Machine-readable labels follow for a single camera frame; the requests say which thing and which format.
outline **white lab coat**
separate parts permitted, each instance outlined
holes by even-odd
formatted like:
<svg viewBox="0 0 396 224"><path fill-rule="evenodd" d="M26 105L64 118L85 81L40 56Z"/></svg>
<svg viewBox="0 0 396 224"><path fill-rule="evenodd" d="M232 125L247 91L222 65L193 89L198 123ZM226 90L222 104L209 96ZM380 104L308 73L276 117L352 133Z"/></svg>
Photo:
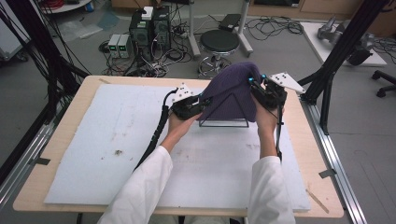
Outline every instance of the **white lab coat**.
<svg viewBox="0 0 396 224"><path fill-rule="evenodd" d="M146 224L160 200L173 168L164 147L157 147L133 172L98 224ZM295 223L278 157L253 165L249 224Z"/></svg>

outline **black stool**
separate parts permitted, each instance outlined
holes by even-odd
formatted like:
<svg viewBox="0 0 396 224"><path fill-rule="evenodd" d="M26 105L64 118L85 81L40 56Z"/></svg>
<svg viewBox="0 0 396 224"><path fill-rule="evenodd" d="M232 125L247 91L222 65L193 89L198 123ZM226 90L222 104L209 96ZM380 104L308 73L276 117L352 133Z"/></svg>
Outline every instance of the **black stool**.
<svg viewBox="0 0 396 224"><path fill-rule="evenodd" d="M205 57L199 63L198 77L214 77L223 68L231 64L230 61L221 56L234 53L239 48L239 39L231 32L212 30L201 35L200 45L204 51L211 53L213 56Z"/></svg>
<svg viewBox="0 0 396 224"><path fill-rule="evenodd" d="M376 93L376 96L382 98L387 95L385 93L386 91L396 91L396 77L391 77L390 75L388 75L386 73L376 70L373 73L372 79L377 80L381 77L393 84L391 86L387 86L387 87L383 87L383 88L379 89L379 91Z"/></svg>

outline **floor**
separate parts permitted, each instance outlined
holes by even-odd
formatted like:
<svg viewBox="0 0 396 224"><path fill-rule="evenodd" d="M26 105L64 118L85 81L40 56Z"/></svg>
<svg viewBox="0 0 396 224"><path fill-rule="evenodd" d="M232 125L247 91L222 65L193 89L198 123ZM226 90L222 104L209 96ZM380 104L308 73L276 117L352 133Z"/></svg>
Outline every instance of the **floor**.
<svg viewBox="0 0 396 224"><path fill-rule="evenodd" d="M103 17L105 30L86 39L75 39L67 45L92 74L100 75L106 69L106 59L98 51L99 45L112 34L128 31L129 21L108 15L106 4L89 14L75 10L59 17L59 23L81 21L83 25L96 24ZM210 18L195 20L195 27L205 22L207 28L217 25ZM243 49L229 57L230 61L251 61L261 72L275 74L287 71L296 80L316 72L320 66L315 52L304 35L292 35L286 31L265 41L255 40L245 32L254 52L247 57ZM54 38L60 47L60 41ZM390 74L396 65L386 54L388 63L380 69ZM198 61L176 63L169 66L170 78L197 78ZM342 66L333 81L329 116L329 132L348 180L358 198L368 223L396 223L396 91L384 98L375 96L379 88L388 86L384 79L374 81L372 73L378 68ZM13 148L33 123L47 102L46 81L32 61L12 60L0 68L0 164L3 164ZM75 213L27 213L12 209L15 193L0 210L0 222L8 223L72 223ZM82 223L95 223L100 214L84 214ZM347 215L338 219L297 218L297 223L349 223Z"/></svg>

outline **wooden table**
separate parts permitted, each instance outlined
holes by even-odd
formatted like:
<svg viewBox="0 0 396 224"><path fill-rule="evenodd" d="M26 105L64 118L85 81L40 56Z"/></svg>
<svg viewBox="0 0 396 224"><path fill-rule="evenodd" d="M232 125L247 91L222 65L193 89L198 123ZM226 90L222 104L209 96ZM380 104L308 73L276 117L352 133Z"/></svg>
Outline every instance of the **wooden table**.
<svg viewBox="0 0 396 224"><path fill-rule="evenodd" d="M137 86L178 87L181 82L190 88L204 88L208 80L150 78L150 77L86 77L76 97L67 109L59 126L49 140L41 158L50 160L48 165L37 164L26 180L13 206L18 211L57 211L57 212L98 212L106 207L102 205L47 204L44 199L55 177L58 164L72 141L78 125L82 121L96 90L102 84L124 84ZM312 209L306 213L295 213L297 217L341 217L344 210L332 184L332 180L321 178L318 173L327 168L320 155L317 142L305 117L297 94L288 91L284 120L288 124L296 160L299 163L302 178L306 187ZM186 208L157 208L155 214L168 215L207 215L246 217L247 210L214 210Z"/></svg>

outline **purple fabric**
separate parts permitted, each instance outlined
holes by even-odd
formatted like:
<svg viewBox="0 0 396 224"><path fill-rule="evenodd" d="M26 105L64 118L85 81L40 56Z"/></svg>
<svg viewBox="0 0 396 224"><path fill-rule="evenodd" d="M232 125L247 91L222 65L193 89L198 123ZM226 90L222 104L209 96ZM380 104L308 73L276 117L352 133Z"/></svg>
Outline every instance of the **purple fabric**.
<svg viewBox="0 0 396 224"><path fill-rule="evenodd" d="M254 63L234 63L216 75L200 97L202 100L212 97L212 104L198 120L246 118L256 121L256 106L248 84L250 77L261 80L259 68Z"/></svg>

